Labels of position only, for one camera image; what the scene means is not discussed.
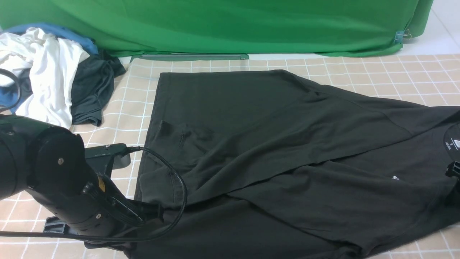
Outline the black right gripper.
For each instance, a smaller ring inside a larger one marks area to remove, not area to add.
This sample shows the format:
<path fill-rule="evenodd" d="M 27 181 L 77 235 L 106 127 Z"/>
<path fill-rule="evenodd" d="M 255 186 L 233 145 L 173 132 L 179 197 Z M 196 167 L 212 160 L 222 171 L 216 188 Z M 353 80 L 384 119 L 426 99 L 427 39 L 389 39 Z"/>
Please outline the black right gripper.
<path fill-rule="evenodd" d="M 446 176 L 450 178 L 456 178 L 460 180 L 460 163 L 459 161 L 454 161 L 447 166 Z"/>

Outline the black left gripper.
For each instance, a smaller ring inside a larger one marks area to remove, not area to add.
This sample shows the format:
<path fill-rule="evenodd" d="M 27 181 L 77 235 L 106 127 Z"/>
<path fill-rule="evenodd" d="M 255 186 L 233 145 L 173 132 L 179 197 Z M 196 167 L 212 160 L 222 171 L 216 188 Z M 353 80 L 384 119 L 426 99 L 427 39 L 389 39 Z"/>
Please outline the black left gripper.
<path fill-rule="evenodd" d="M 76 195 L 58 192 L 58 185 L 48 189 L 29 187 L 27 192 L 53 213 L 46 219 L 45 234 L 134 238 L 148 225 L 162 225 L 163 208 L 157 203 L 126 198 L 107 177 L 87 183 Z"/>

